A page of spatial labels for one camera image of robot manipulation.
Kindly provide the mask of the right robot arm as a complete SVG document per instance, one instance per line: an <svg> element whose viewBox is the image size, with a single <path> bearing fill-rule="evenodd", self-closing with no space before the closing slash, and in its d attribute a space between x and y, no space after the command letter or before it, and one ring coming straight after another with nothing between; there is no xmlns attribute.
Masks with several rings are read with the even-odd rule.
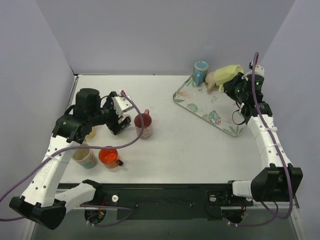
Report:
<svg viewBox="0 0 320 240"><path fill-rule="evenodd" d="M224 93L240 106L262 163L261 172L252 180L229 182L232 187L223 192L223 198L230 205L236 204L241 197L256 202L290 202L303 178L302 169L293 166L277 136L272 110L263 101L263 82L261 75L238 73L223 85Z"/></svg>

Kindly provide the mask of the pale green mug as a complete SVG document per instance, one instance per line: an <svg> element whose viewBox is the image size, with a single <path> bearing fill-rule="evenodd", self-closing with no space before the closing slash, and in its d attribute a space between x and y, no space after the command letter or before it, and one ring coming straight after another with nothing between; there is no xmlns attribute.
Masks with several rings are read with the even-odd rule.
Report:
<svg viewBox="0 0 320 240"><path fill-rule="evenodd" d="M228 65L214 72L214 83L219 87L221 93L224 91L224 84L231 81L238 73L244 73L239 64Z"/></svg>

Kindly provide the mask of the round beige mug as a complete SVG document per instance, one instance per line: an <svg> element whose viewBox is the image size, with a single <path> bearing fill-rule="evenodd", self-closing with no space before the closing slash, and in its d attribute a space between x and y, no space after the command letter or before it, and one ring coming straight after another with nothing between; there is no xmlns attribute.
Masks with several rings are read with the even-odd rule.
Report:
<svg viewBox="0 0 320 240"><path fill-rule="evenodd" d="M216 72L212 71L205 77L205 83L207 87L207 93L210 93L212 88L216 85Z"/></svg>

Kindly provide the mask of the blue mug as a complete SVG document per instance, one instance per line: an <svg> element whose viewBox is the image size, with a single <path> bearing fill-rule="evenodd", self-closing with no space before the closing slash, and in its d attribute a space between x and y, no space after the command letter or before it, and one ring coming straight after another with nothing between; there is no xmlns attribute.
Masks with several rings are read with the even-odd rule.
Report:
<svg viewBox="0 0 320 240"><path fill-rule="evenodd" d="M207 71L208 71L209 65L205 61L197 61L194 64L193 68L193 81L196 86L199 86L205 81Z"/></svg>

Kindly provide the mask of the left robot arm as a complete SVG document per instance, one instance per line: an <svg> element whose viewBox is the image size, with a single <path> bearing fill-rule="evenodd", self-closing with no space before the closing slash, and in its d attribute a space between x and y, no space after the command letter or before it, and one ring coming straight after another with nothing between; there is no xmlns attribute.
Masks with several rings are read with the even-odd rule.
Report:
<svg viewBox="0 0 320 240"><path fill-rule="evenodd" d="M31 173L34 176L31 183L21 196L11 199L11 209L54 230L70 210L86 203L97 206L104 201L102 185L89 179L65 193L56 193L75 150L92 149L83 142L93 127L107 125L117 135L131 122L128 117L119 122L123 113L136 108L124 92L117 94L112 91L104 104L101 101L100 92L93 88L82 88L76 94L75 103L56 121L46 155Z"/></svg>

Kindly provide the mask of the yellow mug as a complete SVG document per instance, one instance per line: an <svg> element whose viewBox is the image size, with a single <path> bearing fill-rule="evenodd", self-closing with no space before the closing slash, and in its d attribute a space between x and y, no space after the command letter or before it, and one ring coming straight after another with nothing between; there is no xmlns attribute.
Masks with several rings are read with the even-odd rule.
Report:
<svg viewBox="0 0 320 240"><path fill-rule="evenodd" d="M91 128L91 132L89 134L86 135L86 139L92 139L94 136L96 135L96 127L93 126Z"/></svg>

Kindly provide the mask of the orange mug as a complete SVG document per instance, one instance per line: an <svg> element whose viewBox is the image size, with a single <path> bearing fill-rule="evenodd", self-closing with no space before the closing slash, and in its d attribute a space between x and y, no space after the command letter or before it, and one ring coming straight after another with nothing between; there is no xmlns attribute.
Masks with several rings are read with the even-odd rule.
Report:
<svg viewBox="0 0 320 240"><path fill-rule="evenodd" d="M116 149L101 149L99 151L98 158L108 169L114 169L124 165L124 162L120 160Z"/></svg>

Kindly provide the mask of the tall floral beige mug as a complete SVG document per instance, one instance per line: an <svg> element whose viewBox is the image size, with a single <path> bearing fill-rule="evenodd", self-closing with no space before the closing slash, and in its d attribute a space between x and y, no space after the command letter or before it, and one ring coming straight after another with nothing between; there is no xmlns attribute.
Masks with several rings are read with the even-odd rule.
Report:
<svg viewBox="0 0 320 240"><path fill-rule="evenodd" d="M97 165L96 156L90 148L77 148L71 159L85 169L92 169Z"/></svg>

